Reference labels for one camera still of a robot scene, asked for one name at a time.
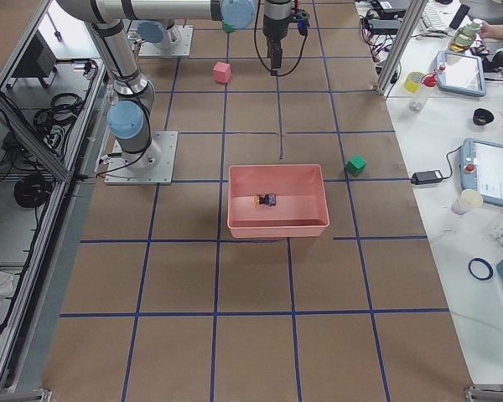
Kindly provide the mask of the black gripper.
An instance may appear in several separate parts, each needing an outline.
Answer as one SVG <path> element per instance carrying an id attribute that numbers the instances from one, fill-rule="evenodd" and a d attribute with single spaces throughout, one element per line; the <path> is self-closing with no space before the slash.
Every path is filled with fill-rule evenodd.
<path id="1" fill-rule="evenodd" d="M 262 31 L 269 39 L 270 75 L 277 75 L 283 61 L 283 49 L 277 46 L 288 34 L 289 20 L 292 16 L 292 3 L 289 0 L 266 0 L 263 10 Z"/>

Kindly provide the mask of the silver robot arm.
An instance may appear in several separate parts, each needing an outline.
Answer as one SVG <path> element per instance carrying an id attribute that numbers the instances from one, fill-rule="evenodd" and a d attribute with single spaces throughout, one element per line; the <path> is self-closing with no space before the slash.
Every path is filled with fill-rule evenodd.
<path id="1" fill-rule="evenodd" d="M 62 1 L 60 6 L 86 24 L 113 81 L 117 103 L 106 122 L 122 151 L 123 170 L 138 178 L 153 173 L 163 149 L 151 128 L 154 85 L 140 70 L 127 38 L 126 20 L 154 22 L 167 35 L 179 18 L 220 21 L 244 29 L 259 13 L 257 1 Z"/>
<path id="2" fill-rule="evenodd" d="M 181 40 L 173 19 L 138 20 L 128 38 L 150 43 L 159 49 L 175 48 Z"/>

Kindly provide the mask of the person's hand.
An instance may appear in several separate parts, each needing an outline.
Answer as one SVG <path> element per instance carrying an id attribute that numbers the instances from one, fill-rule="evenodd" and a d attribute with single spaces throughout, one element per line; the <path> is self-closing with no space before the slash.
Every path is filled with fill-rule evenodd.
<path id="1" fill-rule="evenodd" d="M 499 39 L 499 35 L 497 33 L 495 33 L 494 26 L 491 24 L 488 24 L 486 21 L 483 21 L 481 24 L 479 36 L 482 39 L 494 39 L 494 40 Z"/>

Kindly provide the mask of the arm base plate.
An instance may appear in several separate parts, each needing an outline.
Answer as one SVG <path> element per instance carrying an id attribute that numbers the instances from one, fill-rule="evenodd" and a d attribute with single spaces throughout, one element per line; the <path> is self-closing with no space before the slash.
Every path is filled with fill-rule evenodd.
<path id="1" fill-rule="evenodd" d="M 123 153 L 115 140 L 112 151 L 120 156 L 112 158 L 105 174 L 107 185 L 170 185 L 174 175 L 174 162 L 178 145 L 176 131 L 153 131 L 147 151 L 137 156 Z"/>
<path id="2" fill-rule="evenodd" d="M 179 58 L 190 55 L 194 28 L 191 25 L 174 25 L 165 28 L 154 21 L 142 21 L 137 26 L 137 35 L 143 42 L 141 58 Z"/>

